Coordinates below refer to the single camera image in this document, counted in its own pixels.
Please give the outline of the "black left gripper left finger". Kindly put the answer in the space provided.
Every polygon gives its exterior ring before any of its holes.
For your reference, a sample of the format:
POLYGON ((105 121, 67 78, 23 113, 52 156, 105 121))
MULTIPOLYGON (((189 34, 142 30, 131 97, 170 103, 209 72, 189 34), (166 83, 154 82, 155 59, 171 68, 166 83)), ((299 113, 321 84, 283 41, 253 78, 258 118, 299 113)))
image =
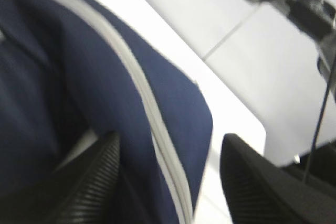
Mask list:
POLYGON ((103 223, 119 164, 119 136, 106 133, 46 180, 1 198, 1 223, 103 223))

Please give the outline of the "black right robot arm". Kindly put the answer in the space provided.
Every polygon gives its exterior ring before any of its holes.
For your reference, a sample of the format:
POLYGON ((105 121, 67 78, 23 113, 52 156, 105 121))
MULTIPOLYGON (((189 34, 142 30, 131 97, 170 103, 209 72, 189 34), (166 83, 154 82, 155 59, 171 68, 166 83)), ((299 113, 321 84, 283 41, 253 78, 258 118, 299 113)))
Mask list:
POLYGON ((318 69, 321 74, 335 75, 335 6, 327 0, 247 0, 267 2, 289 19, 301 32, 317 43, 318 69))

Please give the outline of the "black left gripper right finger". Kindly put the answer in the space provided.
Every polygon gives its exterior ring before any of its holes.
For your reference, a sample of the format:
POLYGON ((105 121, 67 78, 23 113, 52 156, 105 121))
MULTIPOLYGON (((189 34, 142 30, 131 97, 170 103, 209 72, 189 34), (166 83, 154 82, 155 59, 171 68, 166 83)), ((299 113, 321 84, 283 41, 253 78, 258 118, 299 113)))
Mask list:
POLYGON ((234 133, 222 142, 220 178, 233 223, 335 223, 335 142, 277 167, 234 133))

